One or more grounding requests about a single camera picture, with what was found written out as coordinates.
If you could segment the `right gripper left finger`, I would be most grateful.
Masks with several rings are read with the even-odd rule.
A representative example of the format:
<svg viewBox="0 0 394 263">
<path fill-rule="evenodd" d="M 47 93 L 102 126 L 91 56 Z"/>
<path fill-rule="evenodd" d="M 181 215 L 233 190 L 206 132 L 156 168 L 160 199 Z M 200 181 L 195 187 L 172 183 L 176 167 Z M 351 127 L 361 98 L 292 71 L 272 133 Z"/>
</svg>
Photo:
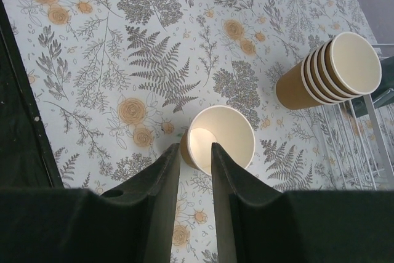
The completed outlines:
<svg viewBox="0 0 394 263">
<path fill-rule="evenodd" d="M 65 262 L 169 262 L 180 174 L 178 143 L 111 190 L 77 198 Z"/>
</svg>

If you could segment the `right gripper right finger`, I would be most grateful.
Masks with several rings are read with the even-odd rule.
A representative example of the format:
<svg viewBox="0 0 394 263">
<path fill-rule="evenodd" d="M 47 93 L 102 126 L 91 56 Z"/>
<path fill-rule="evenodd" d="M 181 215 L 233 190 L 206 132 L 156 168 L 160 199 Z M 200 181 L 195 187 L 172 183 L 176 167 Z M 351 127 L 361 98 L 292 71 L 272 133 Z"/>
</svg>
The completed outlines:
<svg viewBox="0 0 394 263">
<path fill-rule="evenodd" d="M 211 150 L 220 262 L 392 262 L 393 192 L 279 192 Z"/>
</svg>

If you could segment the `single brown paper cup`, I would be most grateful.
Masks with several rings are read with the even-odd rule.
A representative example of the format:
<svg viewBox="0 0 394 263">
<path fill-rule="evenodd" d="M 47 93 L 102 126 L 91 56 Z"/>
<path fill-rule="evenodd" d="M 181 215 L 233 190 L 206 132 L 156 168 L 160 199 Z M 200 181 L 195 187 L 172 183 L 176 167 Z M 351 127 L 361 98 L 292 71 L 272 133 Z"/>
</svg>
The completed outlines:
<svg viewBox="0 0 394 263">
<path fill-rule="evenodd" d="M 255 153 L 254 130 L 238 110 L 224 105 L 201 110 L 192 119 L 180 141 L 184 162 L 211 176 L 213 143 L 220 144 L 242 168 L 246 169 L 252 163 Z"/>
</svg>

